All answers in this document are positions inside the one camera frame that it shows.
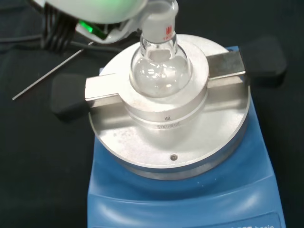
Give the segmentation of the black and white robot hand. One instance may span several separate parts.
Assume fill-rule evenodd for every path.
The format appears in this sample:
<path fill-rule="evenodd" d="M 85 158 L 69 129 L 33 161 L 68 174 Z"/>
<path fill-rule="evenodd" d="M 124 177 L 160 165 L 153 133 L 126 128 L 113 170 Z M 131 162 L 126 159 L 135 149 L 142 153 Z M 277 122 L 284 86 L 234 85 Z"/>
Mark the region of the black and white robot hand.
<path fill-rule="evenodd" d="M 41 47 L 61 53 L 76 32 L 98 44 L 119 42 L 140 28 L 146 0 L 31 0 L 42 15 Z"/>

